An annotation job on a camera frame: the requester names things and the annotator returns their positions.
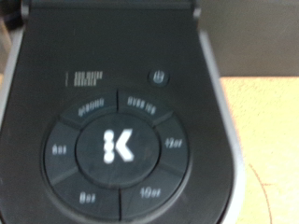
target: brew size button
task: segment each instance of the brew size button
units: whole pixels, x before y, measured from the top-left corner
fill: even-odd
[[[185,134],[175,117],[156,126],[161,138],[160,163],[185,173],[188,162],[188,146]]]
[[[138,185],[121,190],[121,217],[132,219],[158,208],[173,195],[180,181],[181,177],[156,168]]]
[[[50,183],[54,185],[78,169],[75,144],[79,131],[57,122],[46,145],[45,165]]]
[[[80,173],[71,175],[54,189],[64,202],[83,214],[110,220],[120,218],[118,191],[98,188]]]

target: button label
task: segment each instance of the button label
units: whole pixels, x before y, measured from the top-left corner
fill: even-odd
[[[57,146],[56,144],[52,147],[52,155],[60,156],[66,154],[66,146]]]
[[[127,105],[136,107],[138,109],[144,109],[150,115],[154,115],[157,110],[155,105],[147,103],[145,100],[135,98],[133,96],[128,97]]]
[[[86,193],[82,191],[79,196],[79,203],[85,204],[85,203],[95,203],[95,193]]]
[[[152,189],[151,187],[142,188],[140,195],[142,199],[159,198],[161,196],[161,189]]]
[[[119,152],[124,162],[130,162],[134,160],[134,154],[128,146],[126,146],[129,138],[132,135],[132,129],[124,129],[118,139],[115,149]],[[104,132],[104,163],[111,164],[114,161],[114,132],[112,130],[106,130]]]
[[[173,137],[166,138],[165,140],[165,146],[167,148],[179,148],[181,147],[182,143],[183,143],[182,139],[175,139]]]
[[[105,105],[105,99],[104,98],[100,98],[94,101],[90,101],[89,103],[87,103],[86,105],[83,105],[82,107],[80,107],[78,109],[78,116],[79,117],[83,117],[86,114],[93,112],[94,110],[103,107]]]

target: button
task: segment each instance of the button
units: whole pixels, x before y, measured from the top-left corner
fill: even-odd
[[[125,91],[119,91],[119,111],[137,114],[150,120],[154,125],[168,119],[172,114],[172,111],[164,105]]]
[[[100,189],[80,173],[71,175],[54,186],[55,192],[70,206],[92,217],[120,219],[120,201],[117,190]]]
[[[82,127],[98,116],[105,113],[116,112],[116,109],[116,92],[102,93],[73,105],[67,109],[61,117]]]
[[[172,196],[180,181],[181,177],[156,168],[137,186],[121,190],[121,217],[131,219],[158,208]]]
[[[46,145],[45,165],[52,185],[76,172],[75,144],[79,131],[57,122]]]
[[[162,144],[160,163],[184,174],[187,169],[188,147],[178,120],[172,117],[156,126],[156,130]]]
[[[149,83],[153,86],[164,87],[169,81],[169,74],[163,70],[152,70],[149,73]]]
[[[86,176],[119,188],[145,178],[159,159],[159,140],[143,120],[110,114],[89,124],[78,138],[77,159]]]

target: power button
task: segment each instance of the power button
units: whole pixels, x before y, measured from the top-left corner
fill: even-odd
[[[169,73],[164,70],[154,69],[149,73],[149,82],[153,86],[164,87],[169,81]]]

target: wooden countertop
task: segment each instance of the wooden countertop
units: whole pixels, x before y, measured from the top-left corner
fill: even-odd
[[[222,77],[247,170],[237,224],[299,223],[299,77]]]

